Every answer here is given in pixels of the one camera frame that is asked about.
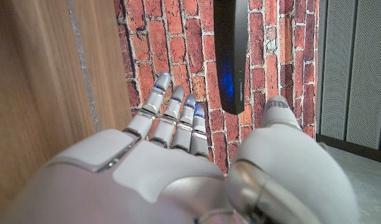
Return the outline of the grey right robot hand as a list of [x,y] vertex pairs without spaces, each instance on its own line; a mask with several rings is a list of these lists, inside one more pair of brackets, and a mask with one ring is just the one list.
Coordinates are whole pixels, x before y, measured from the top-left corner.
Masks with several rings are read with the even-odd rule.
[[359,223],[334,158],[271,97],[262,125],[226,173],[209,159],[204,108],[170,76],[155,81],[125,130],[96,133],[54,156],[1,223]]

